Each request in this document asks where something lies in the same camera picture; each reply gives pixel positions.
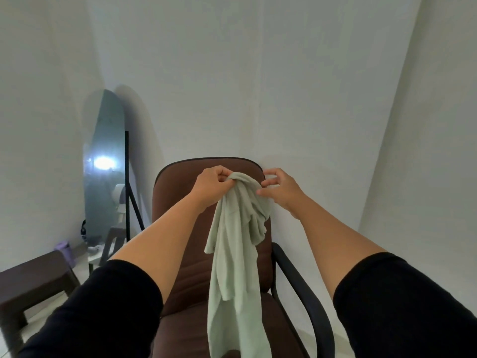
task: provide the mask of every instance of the black armrest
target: black armrest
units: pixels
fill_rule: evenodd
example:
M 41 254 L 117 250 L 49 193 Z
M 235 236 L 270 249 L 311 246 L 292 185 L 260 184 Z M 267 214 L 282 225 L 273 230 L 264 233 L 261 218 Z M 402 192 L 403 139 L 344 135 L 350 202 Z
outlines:
M 275 242 L 272 243 L 272 251 L 276 263 L 305 306 L 308 316 L 312 321 L 318 356 L 334 358 L 334 336 L 330 319 L 328 319 L 325 309 L 287 255 L 285 255 L 283 249 Z

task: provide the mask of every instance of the purple container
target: purple container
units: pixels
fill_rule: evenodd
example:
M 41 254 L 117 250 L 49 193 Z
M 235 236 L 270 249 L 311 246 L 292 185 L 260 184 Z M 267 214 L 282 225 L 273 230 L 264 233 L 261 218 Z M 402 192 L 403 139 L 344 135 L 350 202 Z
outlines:
M 70 243 L 68 241 L 61 241 L 56 244 L 55 250 L 61 252 L 71 268 L 76 265 L 75 258 L 73 257 L 73 251 L 71 250 Z

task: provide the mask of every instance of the dark wooden table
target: dark wooden table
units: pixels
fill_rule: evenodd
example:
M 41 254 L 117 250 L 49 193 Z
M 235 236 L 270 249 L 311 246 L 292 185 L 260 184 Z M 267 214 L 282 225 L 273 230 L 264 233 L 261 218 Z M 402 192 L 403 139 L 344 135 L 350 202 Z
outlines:
M 24 311 L 62 291 L 69 296 L 78 286 L 80 282 L 59 251 L 0 272 L 0 329 L 13 358 L 23 345 Z

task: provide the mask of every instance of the black shirt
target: black shirt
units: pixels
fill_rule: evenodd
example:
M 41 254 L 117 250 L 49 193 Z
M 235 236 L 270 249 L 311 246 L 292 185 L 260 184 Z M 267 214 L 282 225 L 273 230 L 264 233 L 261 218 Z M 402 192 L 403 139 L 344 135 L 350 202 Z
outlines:
M 477 356 L 475 316 L 391 253 L 358 263 L 333 302 L 358 358 Z M 54 311 L 19 357 L 146 358 L 162 307 L 144 271 L 108 261 Z

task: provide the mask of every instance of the towel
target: towel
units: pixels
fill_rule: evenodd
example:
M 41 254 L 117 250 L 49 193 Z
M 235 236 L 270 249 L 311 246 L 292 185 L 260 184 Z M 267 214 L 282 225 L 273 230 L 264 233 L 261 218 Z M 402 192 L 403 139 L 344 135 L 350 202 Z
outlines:
M 239 350 L 242 358 L 271 358 L 262 323 L 256 246 L 265 238 L 268 199 L 260 184 L 239 172 L 235 186 L 217 203 L 205 253 L 213 253 L 207 336 L 211 358 Z

